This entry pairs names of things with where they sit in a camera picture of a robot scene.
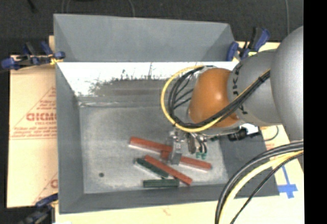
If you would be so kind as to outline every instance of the cable bundle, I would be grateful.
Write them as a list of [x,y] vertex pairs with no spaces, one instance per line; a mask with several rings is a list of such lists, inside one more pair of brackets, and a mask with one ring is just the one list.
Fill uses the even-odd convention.
[[[292,161],[300,156],[303,156],[304,146],[303,141],[298,141],[286,145],[282,145],[271,149],[269,151],[263,152],[260,155],[253,158],[241,169],[234,174],[234,176],[228,181],[225,185],[223,191],[220,194],[218,205],[216,209],[215,224],[224,224],[224,223],[234,223],[243,209],[248,205],[251,199],[255,194],[261,189],[261,187],[286,163]],[[249,168],[253,168],[257,165],[250,173],[242,177]],[[262,171],[275,167],[258,185],[258,187],[253,191],[249,196],[248,200],[245,202],[243,207],[238,211],[235,217],[230,222],[226,222],[226,216],[224,214],[226,208],[228,207],[230,201],[234,199],[240,189],[252,178],[261,173]]]
[[[183,122],[180,118],[178,118],[174,110],[179,107],[180,105],[184,104],[186,101],[189,101],[189,99],[185,100],[184,102],[180,104],[176,104],[177,101],[179,101],[181,98],[183,98],[187,93],[182,95],[181,97],[177,98],[178,94],[186,87],[188,84],[190,78],[198,71],[204,69],[205,67],[212,67],[212,66],[204,66],[204,65],[198,65],[198,66],[192,66],[188,67],[185,69],[182,69],[175,73],[171,78],[168,79],[166,84],[164,85],[162,92],[161,92],[161,98],[160,98],[160,103],[161,103],[161,108],[163,113],[165,114],[166,118],[177,128],[185,131],[185,132],[201,132],[204,131],[211,126],[217,124],[218,122],[222,121],[226,117],[230,116],[235,110],[243,104],[249,96],[261,85],[263,84],[269,77],[270,77],[270,70],[267,70],[264,72],[257,80],[255,80],[250,86],[248,86],[240,95],[238,95],[232,103],[230,103],[228,106],[226,106],[224,109],[221,111],[217,112],[213,116],[207,118],[204,121],[201,121],[199,123],[189,123],[189,122]],[[166,110],[165,107],[165,93],[170,85],[170,83],[179,75],[182,73],[188,71],[184,75],[182,75],[177,82],[174,84],[172,87],[172,90],[169,94],[169,99],[168,99],[168,111]],[[186,80],[189,79],[184,86],[182,86],[181,89],[179,87],[182,85],[182,83]]]

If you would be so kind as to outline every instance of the clamp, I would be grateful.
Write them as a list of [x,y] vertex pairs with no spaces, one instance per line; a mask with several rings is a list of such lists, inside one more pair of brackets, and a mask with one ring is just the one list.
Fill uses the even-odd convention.
[[54,207],[51,203],[57,200],[58,194],[55,193],[38,201],[35,204],[37,210],[28,215],[25,219],[19,221],[17,224],[39,224],[42,223],[50,214],[52,215],[52,218],[54,218]]
[[9,57],[1,61],[0,68],[4,70],[19,70],[29,66],[51,63],[54,64],[66,57],[65,52],[53,52],[45,41],[40,43],[44,55],[38,55],[30,42],[26,42],[22,49],[22,55]]
[[243,48],[240,48],[235,41],[230,44],[226,61],[232,61],[234,57],[238,60],[244,60],[249,56],[249,53],[257,53],[269,38],[270,33],[267,29],[254,27],[250,42],[245,42]]

